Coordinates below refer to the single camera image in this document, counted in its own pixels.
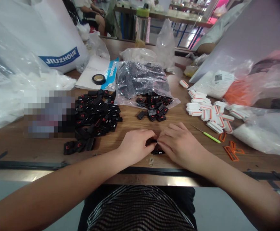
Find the white fabric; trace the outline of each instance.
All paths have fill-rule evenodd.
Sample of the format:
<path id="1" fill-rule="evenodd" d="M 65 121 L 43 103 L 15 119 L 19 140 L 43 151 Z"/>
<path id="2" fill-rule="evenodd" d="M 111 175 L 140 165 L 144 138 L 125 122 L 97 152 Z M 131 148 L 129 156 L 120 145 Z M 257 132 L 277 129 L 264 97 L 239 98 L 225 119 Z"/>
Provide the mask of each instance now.
<path id="1" fill-rule="evenodd" d="M 77 13 L 80 19 L 83 19 L 83 12 L 81 11 L 81 7 L 86 6 L 87 8 L 91 8 L 92 0 L 73 0 L 75 7 L 77 9 Z"/>
<path id="2" fill-rule="evenodd" d="M 207 33 L 201 38 L 199 42 L 192 48 L 197 50 L 201 44 L 204 43 L 216 43 L 223 35 L 224 32 L 235 22 L 238 16 L 241 14 L 245 3 L 238 4 L 230 9 L 227 13 L 220 17 L 217 22 L 210 28 Z"/>

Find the orange plastic part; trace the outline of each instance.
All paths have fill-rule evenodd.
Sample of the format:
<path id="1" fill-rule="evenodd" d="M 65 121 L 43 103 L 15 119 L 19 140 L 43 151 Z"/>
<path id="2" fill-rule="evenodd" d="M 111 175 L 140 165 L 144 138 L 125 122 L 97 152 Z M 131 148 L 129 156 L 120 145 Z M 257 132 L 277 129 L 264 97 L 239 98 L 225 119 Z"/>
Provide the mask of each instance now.
<path id="1" fill-rule="evenodd" d="M 226 133 L 221 133 L 221 134 L 219 135 L 219 140 L 220 140 L 220 141 L 224 142 L 225 138 L 226 138 Z"/>
<path id="2" fill-rule="evenodd" d="M 227 154 L 230 156 L 232 161 L 239 161 L 238 157 L 235 155 L 235 152 L 233 152 L 230 146 L 225 146 L 224 149 L 227 152 Z"/>
<path id="3" fill-rule="evenodd" d="M 236 143 L 233 142 L 233 141 L 230 141 L 230 147 L 231 147 L 233 153 L 235 153 L 235 151 L 236 151 Z"/>
<path id="4" fill-rule="evenodd" d="M 242 149 L 236 149 L 235 153 L 239 153 L 239 154 L 245 154 L 245 152 Z"/>

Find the person sitting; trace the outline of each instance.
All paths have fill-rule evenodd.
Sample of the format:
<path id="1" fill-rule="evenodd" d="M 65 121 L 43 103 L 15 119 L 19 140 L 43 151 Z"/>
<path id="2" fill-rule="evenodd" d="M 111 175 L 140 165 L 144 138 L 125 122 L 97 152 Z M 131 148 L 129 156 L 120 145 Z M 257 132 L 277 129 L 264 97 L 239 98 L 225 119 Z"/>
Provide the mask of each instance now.
<path id="1" fill-rule="evenodd" d="M 73 0 L 77 13 L 83 23 L 98 28 L 100 35 L 105 34 L 106 23 L 102 15 L 104 10 L 99 9 L 92 3 L 92 0 Z"/>

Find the person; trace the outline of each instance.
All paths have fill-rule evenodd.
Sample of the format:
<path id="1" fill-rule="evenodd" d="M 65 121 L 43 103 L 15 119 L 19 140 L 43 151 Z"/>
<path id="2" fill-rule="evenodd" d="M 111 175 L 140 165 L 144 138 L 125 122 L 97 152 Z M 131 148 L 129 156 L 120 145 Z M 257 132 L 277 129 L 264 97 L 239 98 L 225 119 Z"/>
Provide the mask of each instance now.
<path id="1" fill-rule="evenodd" d="M 250 1 L 240 3 L 222 15 L 200 41 L 192 47 L 192 50 L 197 51 L 199 55 L 210 54 L 222 38 L 224 32 L 236 21 L 249 3 Z"/>
<path id="2" fill-rule="evenodd" d="M 87 230 L 195 230 L 190 216 L 156 186 L 118 186 L 108 195 L 96 190 L 153 151 L 156 143 L 146 146 L 149 139 L 157 139 L 172 161 L 226 191 L 257 229 L 280 230 L 280 195 L 208 152 L 182 123 L 169 124 L 159 137 L 152 130 L 129 131 L 119 148 L 20 188 L 0 201 L 0 230 L 43 230 L 90 194 L 104 198 L 85 201 L 84 210 L 94 206 Z"/>
<path id="3" fill-rule="evenodd" d="M 99 9 L 92 3 L 92 0 L 74 0 L 77 13 L 83 23 L 88 23 L 90 26 L 98 27 L 101 35 L 105 35 L 106 23 L 102 15 L 104 10 Z"/>

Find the floor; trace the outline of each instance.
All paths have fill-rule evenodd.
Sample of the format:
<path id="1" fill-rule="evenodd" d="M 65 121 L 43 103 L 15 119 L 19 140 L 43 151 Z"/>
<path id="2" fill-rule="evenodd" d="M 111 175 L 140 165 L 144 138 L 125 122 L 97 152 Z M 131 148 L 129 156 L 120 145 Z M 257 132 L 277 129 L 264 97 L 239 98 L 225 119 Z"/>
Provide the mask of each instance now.
<path id="1" fill-rule="evenodd" d="M 20 187 L 24 181 L 0 181 L 0 200 Z M 256 230 L 234 201 L 220 188 L 196 187 L 194 214 L 198 230 Z M 77 230 L 84 202 L 68 212 L 47 231 Z"/>

